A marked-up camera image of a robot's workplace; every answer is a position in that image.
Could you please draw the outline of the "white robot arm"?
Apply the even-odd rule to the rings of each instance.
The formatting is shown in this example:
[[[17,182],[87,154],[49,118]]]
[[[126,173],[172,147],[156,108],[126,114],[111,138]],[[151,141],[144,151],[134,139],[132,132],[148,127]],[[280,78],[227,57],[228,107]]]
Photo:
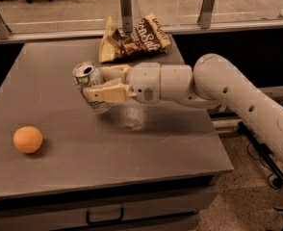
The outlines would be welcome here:
[[[167,100],[194,108],[223,104],[283,163],[283,107],[220,55],[206,54],[195,66],[140,63],[99,67],[85,62],[72,73],[95,110],[130,99],[143,104]]]

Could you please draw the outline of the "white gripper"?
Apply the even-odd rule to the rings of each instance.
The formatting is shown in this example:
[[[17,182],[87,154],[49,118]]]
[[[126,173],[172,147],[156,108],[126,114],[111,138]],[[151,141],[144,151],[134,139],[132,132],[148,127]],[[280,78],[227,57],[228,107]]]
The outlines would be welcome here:
[[[102,66],[100,73],[105,82],[128,76],[129,90],[123,84],[112,86],[93,86],[83,89],[83,94],[91,102],[124,103],[131,98],[142,104],[155,104],[160,100],[160,71],[158,63],[140,63],[132,67],[129,64]]]

